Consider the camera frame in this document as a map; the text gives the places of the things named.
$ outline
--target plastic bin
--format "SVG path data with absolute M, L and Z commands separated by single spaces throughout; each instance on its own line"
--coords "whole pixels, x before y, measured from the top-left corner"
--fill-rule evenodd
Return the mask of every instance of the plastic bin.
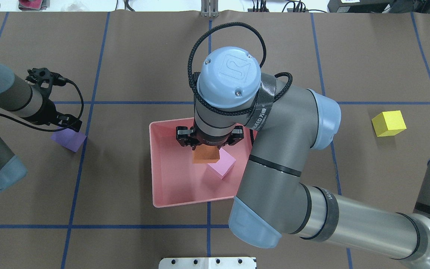
M 191 147 L 182 147 L 175 139 L 176 126 L 193 125 L 193 118 L 155 121 L 150 124 L 152 161 L 152 197 L 155 207 L 169 207 L 233 198 L 251 151 L 249 129 L 236 145 L 223 147 L 237 161 L 220 179 L 206 164 L 193 164 Z

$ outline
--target yellow cube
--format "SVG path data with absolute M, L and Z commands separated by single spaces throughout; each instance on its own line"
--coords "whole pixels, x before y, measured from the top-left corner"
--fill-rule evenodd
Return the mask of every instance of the yellow cube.
M 371 121 L 377 137 L 394 136 L 406 130 L 400 110 L 381 112 Z

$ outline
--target purple block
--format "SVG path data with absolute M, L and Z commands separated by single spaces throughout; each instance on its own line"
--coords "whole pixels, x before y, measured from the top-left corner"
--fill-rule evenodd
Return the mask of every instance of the purple block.
M 232 157 L 227 151 L 220 149 L 220 160 L 218 160 L 216 163 L 209 163 L 207 166 L 216 173 L 216 175 L 223 179 L 225 175 L 232 169 L 232 167 L 235 165 L 235 158 Z
M 83 133 L 76 133 L 73 130 L 67 128 L 62 131 L 54 132 L 51 139 L 61 146 L 77 152 L 81 147 L 84 140 L 87 138 Z

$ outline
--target orange block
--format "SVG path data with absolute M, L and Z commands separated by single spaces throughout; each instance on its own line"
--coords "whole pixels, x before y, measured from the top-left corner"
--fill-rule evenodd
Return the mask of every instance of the orange block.
M 192 151 L 192 163 L 216 163 L 220 160 L 218 147 L 211 145 L 198 145 Z

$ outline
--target cube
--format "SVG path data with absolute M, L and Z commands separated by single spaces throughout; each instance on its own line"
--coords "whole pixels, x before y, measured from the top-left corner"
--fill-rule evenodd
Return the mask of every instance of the cube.
M 61 146 L 77 152 L 84 143 L 87 136 L 84 133 L 76 133 L 73 130 L 67 128 L 62 131 L 54 132 L 51 139 Z
M 198 145 L 195 150 L 192 151 L 192 163 L 216 163 L 220 160 L 220 152 L 218 152 L 217 146 L 211 145 Z
M 223 179 L 225 175 L 232 169 L 235 165 L 235 158 L 232 157 L 227 151 L 220 149 L 220 160 L 217 163 L 207 164 L 208 168 L 215 172 L 217 177 Z
M 394 136 L 406 130 L 400 110 L 381 112 L 371 121 L 377 137 Z

